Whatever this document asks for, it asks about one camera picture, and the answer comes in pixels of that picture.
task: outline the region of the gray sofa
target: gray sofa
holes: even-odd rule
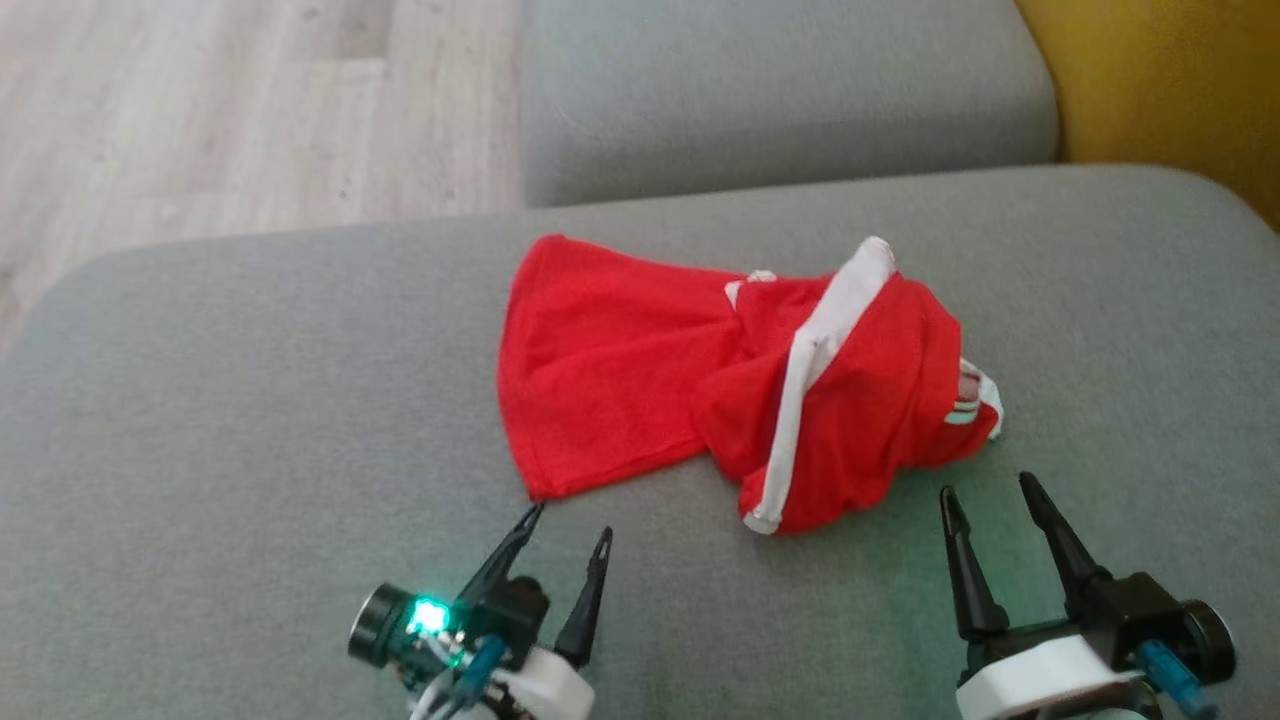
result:
[[[1053,159],[1011,0],[532,0],[531,205]]]
[[[753,177],[785,179],[767,165]],[[645,182],[608,192],[676,190]],[[1014,623],[1050,619],[1061,596],[1023,469],[1114,571],[1211,602],[1240,652],[1213,691],[1224,716],[1272,714],[1280,243],[1194,176],[1030,167],[91,263],[0,363],[0,717],[402,719],[404,693],[346,657],[347,630],[383,580],[452,596],[527,503],[494,357],[507,284],[544,233],[783,274],[879,234],[961,320],[1007,410],[975,459],[904,474],[805,536],[746,530],[705,457],[549,506],[517,565],[554,598],[549,628],[600,527],[616,533],[596,717],[954,717],[964,643],[937,493],[960,492]]]

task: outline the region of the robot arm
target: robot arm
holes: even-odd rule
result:
[[[1208,605],[1174,600],[1151,575],[1116,579],[1098,565],[1036,475],[1019,477],[1066,596],[1066,618],[1010,628],[991,594],[955,491],[940,498],[960,638],[969,643],[956,702],[964,720],[1129,712],[1161,717],[1164,691],[1193,720],[1217,716],[1199,685],[1235,673],[1235,647]]]
[[[591,657],[613,530],[604,528],[586,583],[554,651],[536,647],[550,600],[531,577],[508,578],[543,506],[531,507],[445,606],[383,584],[352,625],[347,653],[393,664],[411,692],[411,720],[585,720],[595,692],[577,674]]]

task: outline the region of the camera lens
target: camera lens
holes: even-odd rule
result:
[[[1222,616],[1198,600],[1183,603],[1185,624],[1196,644],[1190,670],[1204,684],[1221,683],[1235,674],[1235,641]]]
[[[347,655],[374,667],[385,667],[388,642],[402,625],[401,618],[415,596],[396,585],[383,583],[365,600],[347,638]]]

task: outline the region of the yellow wall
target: yellow wall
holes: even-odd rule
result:
[[[1203,173],[1280,228],[1280,0],[1018,0],[1066,161]]]

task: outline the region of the red cloth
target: red cloth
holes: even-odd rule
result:
[[[512,287],[498,368],[530,495],[559,498],[710,450],[742,483],[748,525],[796,532],[874,505],[901,466],[979,450],[998,423],[998,401],[978,401],[980,373],[960,373],[959,323],[893,270],[876,240],[837,274],[845,291],[873,299],[851,315],[847,338],[837,329],[814,341],[833,354],[829,365],[815,361],[817,377],[804,380],[794,368],[794,379],[812,380],[803,395],[785,393],[785,378],[799,361],[797,331],[809,338],[828,288],[842,292],[832,275],[741,282],[739,273],[650,263],[562,236],[538,241]],[[732,299],[731,283],[741,283]],[[854,302],[836,300],[826,314],[835,309],[845,322]],[[783,414],[800,413],[794,457],[774,447],[780,404]],[[957,409],[969,406],[973,418],[956,424]]]

